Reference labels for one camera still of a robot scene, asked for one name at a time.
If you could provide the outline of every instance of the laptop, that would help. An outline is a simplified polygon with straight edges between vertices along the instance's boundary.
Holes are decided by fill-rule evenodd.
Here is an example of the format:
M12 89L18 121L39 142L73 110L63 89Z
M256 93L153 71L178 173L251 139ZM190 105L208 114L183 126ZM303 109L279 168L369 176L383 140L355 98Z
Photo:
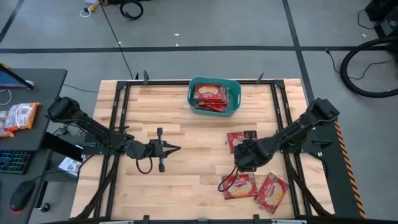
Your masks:
M33 90L34 83L24 80L23 78L10 71L8 68L0 64L0 90L10 90L18 88L27 88Z

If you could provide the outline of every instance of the computer mouse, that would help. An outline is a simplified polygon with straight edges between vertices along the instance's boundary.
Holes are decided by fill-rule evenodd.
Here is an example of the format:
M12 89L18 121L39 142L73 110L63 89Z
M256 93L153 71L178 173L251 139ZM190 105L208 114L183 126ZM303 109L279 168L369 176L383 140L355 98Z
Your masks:
M34 189L35 182L33 180L23 181L12 193L10 199L11 210L16 212L24 209Z

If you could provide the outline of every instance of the black metal frame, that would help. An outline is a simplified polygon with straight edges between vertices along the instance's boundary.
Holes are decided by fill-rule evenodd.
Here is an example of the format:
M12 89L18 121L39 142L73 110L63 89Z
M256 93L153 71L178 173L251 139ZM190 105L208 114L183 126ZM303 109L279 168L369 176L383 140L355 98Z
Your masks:
M110 129L114 129L114 124L116 122L116 115L118 112L118 104L119 104L119 99L121 95L121 90L125 89L124 92L124 99L123 99L123 107L122 107L122 112L121 112L121 119L120 119L120 125L119 125L119 131L123 132L124 131L124 125L126 121L126 111L127 111L127 106L129 102L129 93L130 93L130 88L132 86L141 86L141 85L189 85L190 80L136 80L136 81L118 81L116 85L116 92L115 92L115 97L114 97L114 102L113 102L113 108L112 108L112 114L111 114L111 122L109 124ZM292 122L292 117L290 114L290 108L289 108L289 103L287 101L287 94L285 90L285 85L283 80L237 80L239 84L241 85L270 85L271 87L271 93L272 93L272 99L274 102L274 108L275 108L275 114L276 114L276 119L277 119L277 124L278 124L278 129L281 130L283 129L283 122L282 122L282 115L280 112L280 107L279 107L279 101L278 101L278 96L277 96L277 88L280 89L280 93L282 95L282 101L284 104L284 109L285 109L285 114L286 114L286 119L288 124ZM298 171L298 175L300 179L303 181L305 184L305 179L303 176L303 169L302 169L302 164L300 160L300 155L295 154L295 163L296 163L296 169ZM119 155L114 156L114 162L116 165L119 165ZM288 152L284 152L284 160L285 160L285 165L286 169L288 164L291 164L290 161L290 154ZM104 178L106 176L106 171L108 168L108 162L109 162L109 155L104 155L104 160L103 160L103 165L101 168L101 176L99 178L99 185L101 185L104 181ZM109 188L109 195L108 195L108 202L106 205L106 215L105 217L111 217L112 213L112 207L113 207L113 198L114 198L114 191L116 187L116 178L117 175L115 175L114 179L111 181L110 188ZM300 215L300 209L299 209L299 203L297 200L297 192L295 190L295 182L293 178L291 178L290 175L288 175L288 182L289 182L289 188L290 188L290 193L292 197L292 205L293 205L293 211L295 217ZM306 215L312 215L311 213L311 207L304 195L303 196L303 201L305 205L305 213ZM101 210L101 201L96 205L95 207L95 212L94 212L94 218L97 218L100 216L100 210ZM239 223L253 223L253 220L228 220L230 223L234 222L239 222ZM179 223L181 220L164 220L161 221L162 223ZM269 220L262 220L258 218L258 215L254 214L254 222L255 223L262 223L262 222L269 222Z

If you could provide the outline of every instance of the keyboard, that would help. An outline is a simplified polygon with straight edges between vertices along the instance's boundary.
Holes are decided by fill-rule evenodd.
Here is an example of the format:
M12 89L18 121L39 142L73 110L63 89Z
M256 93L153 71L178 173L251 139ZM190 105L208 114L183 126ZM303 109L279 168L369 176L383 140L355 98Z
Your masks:
M0 174L24 174L33 152L0 151Z

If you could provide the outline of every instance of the gray floor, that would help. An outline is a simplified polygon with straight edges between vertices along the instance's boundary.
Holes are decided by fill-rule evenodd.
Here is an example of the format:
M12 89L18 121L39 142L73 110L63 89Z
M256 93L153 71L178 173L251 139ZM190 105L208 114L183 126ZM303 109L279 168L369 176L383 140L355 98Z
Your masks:
M301 46L354 46L377 38L356 24L359 10L370 0L288 0ZM0 1L0 30L17 0ZM122 47L219 45L293 46L281 0L152 0L144 1L138 21L124 20L116 6L105 8ZM25 0L0 49L62 49L117 47L101 9L90 18L78 13L83 0ZM366 14L361 21L371 26ZM347 52L332 52L337 67ZM301 78L294 51L127 52L132 73L146 69L151 78ZM303 52L315 97L328 98L341 112L340 126L368 218L398 220L395 186L398 151L394 133L398 97L369 99L356 96L333 72L324 52ZM391 58L384 52L364 52L351 61L352 76L371 62ZM120 53L0 54L0 61L21 68L66 68L66 83L97 90L100 80L128 79ZM367 90L398 86L397 65L373 66L358 81ZM96 95L64 87L62 96L78 99L93 114ZM52 184L45 199L51 211L32 214L31 223L68 218L74 183Z

